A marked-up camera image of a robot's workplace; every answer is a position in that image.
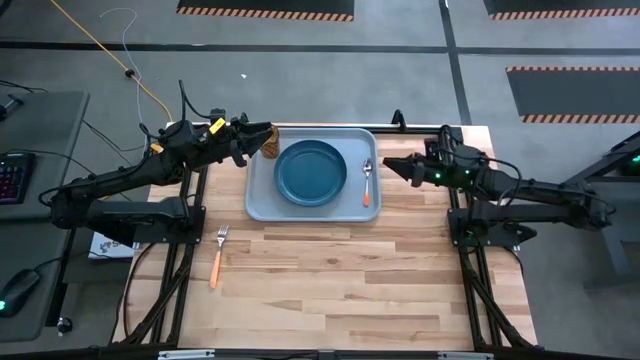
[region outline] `teal plate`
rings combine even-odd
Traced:
[[[274,170],[282,196],[301,206],[320,206],[338,196],[347,180],[347,165],[336,148],[303,140],[286,148]]]

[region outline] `white cable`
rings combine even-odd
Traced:
[[[138,13],[135,12],[135,10],[130,9],[130,8],[114,8],[111,10],[107,10],[105,12],[103,12],[102,14],[100,14],[100,18],[102,19],[102,17],[110,12],[113,11],[118,11],[118,10],[127,10],[127,11],[131,11],[133,13],[133,19],[131,19],[131,22],[129,23],[129,25],[127,25],[127,27],[124,29],[124,31],[122,32],[122,47],[124,48],[125,53],[127,54],[127,57],[129,58],[129,62],[131,62],[131,65],[133,65],[133,68],[136,71],[136,76],[138,77],[139,81],[142,81],[142,73],[140,72],[140,69],[138,69],[138,66],[136,65],[136,63],[133,61],[133,59],[131,58],[131,54],[129,53],[129,49],[127,49],[127,42],[126,42],[126,36],[127,36],[127,31],[129,30],[129,28],[131,27],[131,25],[133,25],[134,22],[136,22],[136,19],[138,19]],[[140,119],[140,124],[144,125],[144,120],[142,120],[142,110],[140,107],[140,82],[138,82],[137,86],[136,86],[136,103],[138,104],[138,118]],[[144,154],[144,152],[147,150],[147,146],[149,144],[147,144],[147,137],[144,137],[144,148],[142,149],[142,153]]]

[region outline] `paper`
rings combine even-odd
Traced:
[[[99,255],[119,259],[133,258],[135,252],[132,248],[113,241],[98,232],[93,233],[91,251],[95,254],[89,253],[89,259],[105,259]]]

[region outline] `rgb keyboard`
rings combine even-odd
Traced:
[[[0,205],[22,204],[35,158],[31,153],[0,154]]]

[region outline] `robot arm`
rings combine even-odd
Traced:
[[[422,182],[465,190],[480,200],[472,218],[486,223],[564,222],[570,226],[596,230],[610,224],[611,209],[586,183],[553,184],[535,179],[513,178],[489,167],[491,161],[480,150],[451,146],[451,142],[425,141],[425,155],[385,158],[383,163],[414,187]],[[549,206],[499,206],[486,203],[505,197]]]
[[[148,135],[157,141],[156,151],[145,154],[139,164],[75,179],[41,194],[42,197],[55,192],[48,202],[52,223],[62,229],[86,226],[124,244],[133,242],[140,225],[189,227],[193,209],[184,198],[167,198],[158,203],[99,199],[146,185],[177,184],[187,170],[199,171],[227,157],[238,167],[244,167],[247,162],[243,155],[253,156],[272,130],[271,123],[249,124],[242,114],[228,126],[221,119],[213,125],[194,125],[183,120],[161,131],[159,136]]]

